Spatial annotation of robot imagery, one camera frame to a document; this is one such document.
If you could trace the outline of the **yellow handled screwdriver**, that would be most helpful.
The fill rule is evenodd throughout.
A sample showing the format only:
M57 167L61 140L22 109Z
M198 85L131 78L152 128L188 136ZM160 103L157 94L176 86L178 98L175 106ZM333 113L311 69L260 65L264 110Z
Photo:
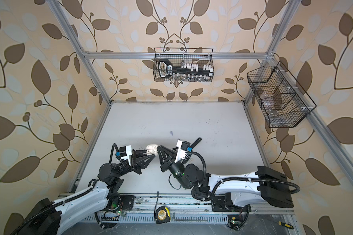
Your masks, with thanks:
M278 224L279 224L279 226L283 226L283 227L285 227L287 229L294 230L294 227L291 224L284 223L284 222L281 222L281 221L279 221Z

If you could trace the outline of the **yellow black tape measure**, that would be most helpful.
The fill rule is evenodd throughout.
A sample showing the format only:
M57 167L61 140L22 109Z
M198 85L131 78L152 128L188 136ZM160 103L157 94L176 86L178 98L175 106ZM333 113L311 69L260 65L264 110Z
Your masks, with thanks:
M171 221L170 211L166 206L161 206L155 212L156 224L169 223Z

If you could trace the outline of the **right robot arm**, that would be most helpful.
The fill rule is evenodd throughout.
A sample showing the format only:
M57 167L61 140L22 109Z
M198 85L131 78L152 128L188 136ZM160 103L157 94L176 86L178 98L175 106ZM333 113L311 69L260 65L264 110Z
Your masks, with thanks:
M201 154L185 149L168 149L158 146L160 168L169 171L180 187L191 191L191 196L202 202L215 196L230 195L236 207L266 202L277 208L293 208L292 195L300 187L289 182L286 175L266 166L242 175L217 175L207 172L207 164Z

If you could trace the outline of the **green pipe wrench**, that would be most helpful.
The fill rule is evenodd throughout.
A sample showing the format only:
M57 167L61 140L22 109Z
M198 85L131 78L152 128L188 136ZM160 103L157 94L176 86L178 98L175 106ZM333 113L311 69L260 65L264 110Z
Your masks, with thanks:
M192 144L191 144L191 148L195 148L200 142L202 141L202 138L199 137L197 138Z

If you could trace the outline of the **white earbud charging case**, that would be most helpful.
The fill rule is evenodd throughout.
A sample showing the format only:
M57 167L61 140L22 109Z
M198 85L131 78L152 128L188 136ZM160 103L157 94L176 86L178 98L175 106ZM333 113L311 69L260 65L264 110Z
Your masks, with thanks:
M151 144L146 147L146 154L147 155L155 155L158 156L158 145L156 144Z

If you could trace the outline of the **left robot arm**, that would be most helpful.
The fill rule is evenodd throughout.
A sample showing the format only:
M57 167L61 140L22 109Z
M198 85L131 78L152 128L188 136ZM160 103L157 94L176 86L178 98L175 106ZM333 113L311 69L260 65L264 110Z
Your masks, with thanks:
M100 167L98 178L92 179L86 189L55 201L39 201L12 234L60 235L91 214L105 229L98 212L123 210L126 203L118 192L124 182L121 177L130 172L141 174L158 156L157 147L151 144L144 150L133 150L113 144L109 162Z

